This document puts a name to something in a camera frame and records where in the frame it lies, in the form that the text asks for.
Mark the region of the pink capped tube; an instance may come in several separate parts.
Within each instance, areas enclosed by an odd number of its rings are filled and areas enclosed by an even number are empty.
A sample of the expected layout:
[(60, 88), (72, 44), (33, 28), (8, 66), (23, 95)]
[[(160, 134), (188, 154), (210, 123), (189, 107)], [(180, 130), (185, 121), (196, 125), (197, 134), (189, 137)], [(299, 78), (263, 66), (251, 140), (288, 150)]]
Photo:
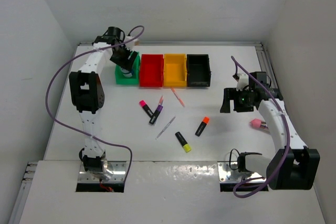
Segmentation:
[(262, 121), (260, 119), (253, 119), (250, 121), (250, 126), (257, 130), (263, 130), (266, 132), (269, 132), (269, 128), (267, 126), (267, 123), (265, 121)]

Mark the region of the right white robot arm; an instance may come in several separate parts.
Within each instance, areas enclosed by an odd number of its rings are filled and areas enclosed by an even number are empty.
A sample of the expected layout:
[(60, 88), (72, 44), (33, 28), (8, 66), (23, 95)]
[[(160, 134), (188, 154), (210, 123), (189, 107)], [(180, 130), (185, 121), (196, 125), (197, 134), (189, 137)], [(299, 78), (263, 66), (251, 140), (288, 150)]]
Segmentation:
[(268, 84), (265, 72), (236, 73), (233, 78), (237, 86), (224, 89), (220, 112), (257, 110), (266, 123), (276, 152), (272, 159), (259, 152), (241, 152), (235, 169), (240, 173), (259, 174), (273, 190), (311, 189), (320, 154), (296, 133), (280, 90)]

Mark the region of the purple cap black highlighter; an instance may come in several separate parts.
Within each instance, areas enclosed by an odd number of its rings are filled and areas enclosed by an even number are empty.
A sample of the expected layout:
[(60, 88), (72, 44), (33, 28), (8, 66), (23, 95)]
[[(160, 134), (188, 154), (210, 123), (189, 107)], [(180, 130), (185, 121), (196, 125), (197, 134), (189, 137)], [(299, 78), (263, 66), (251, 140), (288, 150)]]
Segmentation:
[(157, 119), (158, 119), (158, 117), (159, 117), (162, 109), (163, 109), (162, 105), (158, 105), (157, 106), (156, 110), (154, 111), (154, 113), (153, 113), (153, 115), (152, 115), (152, 117), (151, 117), (151, 119), (149, 121), (150, 125), (154, 125), (156, 123), (156, 121), (157, 121)]

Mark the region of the orange cap black highlighter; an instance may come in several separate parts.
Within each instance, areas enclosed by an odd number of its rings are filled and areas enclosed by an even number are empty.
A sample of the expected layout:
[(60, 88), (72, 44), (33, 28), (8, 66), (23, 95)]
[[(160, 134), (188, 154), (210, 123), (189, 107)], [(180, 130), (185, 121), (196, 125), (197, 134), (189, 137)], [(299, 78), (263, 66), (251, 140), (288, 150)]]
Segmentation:
[(199, 137), (203, 133), (208, 123), (209, 123), (209, 117), (204, 117), (199, 127), (197, 128), (195, 135)]

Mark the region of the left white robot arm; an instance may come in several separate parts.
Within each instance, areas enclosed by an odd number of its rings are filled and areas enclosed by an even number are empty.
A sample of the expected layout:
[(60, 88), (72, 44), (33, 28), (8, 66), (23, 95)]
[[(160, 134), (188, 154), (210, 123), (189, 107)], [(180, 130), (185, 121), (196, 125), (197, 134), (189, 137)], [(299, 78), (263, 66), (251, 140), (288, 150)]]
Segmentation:
[(89, 135), (85, 138), (85, 146), (79, 157), (86, 172), (91, 173), (100, 181), (108, 181), (113, 175), (113, 168), (106, 159), (104, 145), (96, 140), (101, 134), (100, 111), (104, 105), (104, 91), (100, 74), (108, 61), (120, 68), (122, 76), (134, 76), (134, 62), (138, 53), (133, 51), (135, 42), (119, 45), (114, 48), (105, 47), (118, 45), (126, 39), (125, 32), (118, 27), (109, 27), (107, 31), (97, 36), (93, 43), (94, 52), (89, 54), (85, 64), (69, 75), (71, 101), (79, 112), (83, 130)]

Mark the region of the orange pen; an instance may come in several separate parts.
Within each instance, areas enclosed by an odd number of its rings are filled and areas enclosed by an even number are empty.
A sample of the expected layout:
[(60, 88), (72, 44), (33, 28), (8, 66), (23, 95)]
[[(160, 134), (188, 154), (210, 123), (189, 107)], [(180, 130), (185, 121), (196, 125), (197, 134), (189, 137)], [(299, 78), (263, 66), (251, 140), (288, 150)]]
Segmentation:
[(178, 93), (176, 92), (176, 90), (174, 88), (171, 88), (171, 91), (173, 92), (173, 94), (175, 95), (175, 97), (177, 98), (181, 106), (185, 108), (185, 104), (183, 100), (180, 98), (180, 96), (178, 95)]

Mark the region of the pink cap black highlighter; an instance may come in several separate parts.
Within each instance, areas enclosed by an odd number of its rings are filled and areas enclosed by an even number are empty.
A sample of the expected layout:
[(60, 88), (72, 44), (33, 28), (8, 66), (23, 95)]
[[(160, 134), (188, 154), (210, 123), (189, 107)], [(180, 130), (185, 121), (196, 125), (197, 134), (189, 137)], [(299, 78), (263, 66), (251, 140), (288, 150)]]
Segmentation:
[(150, 107), (147, 105), (147, 103), (144, 100), (141, 100), (139, 102), (139, 105), (141, 108), (145, 111), (145, 113), (151, 118), (153, 116), (153, 111), (150, 109)]

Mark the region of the yellow cap black highlighter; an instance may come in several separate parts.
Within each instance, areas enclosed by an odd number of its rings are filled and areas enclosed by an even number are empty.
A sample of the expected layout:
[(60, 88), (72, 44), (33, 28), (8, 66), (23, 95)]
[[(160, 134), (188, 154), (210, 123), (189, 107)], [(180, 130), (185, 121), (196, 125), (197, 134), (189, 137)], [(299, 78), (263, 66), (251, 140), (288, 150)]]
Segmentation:
[(186, 153), (188, 153), (192, 150), (190, 145), (188, 144), (188, 142), (186, 141), (186, 139), (184, 138), (184, 136), (180, 132), (176, 132), (175, 136), (176, 136), (177, 140), (179, 141), (179, 143), (181, 144), (183, 150)]

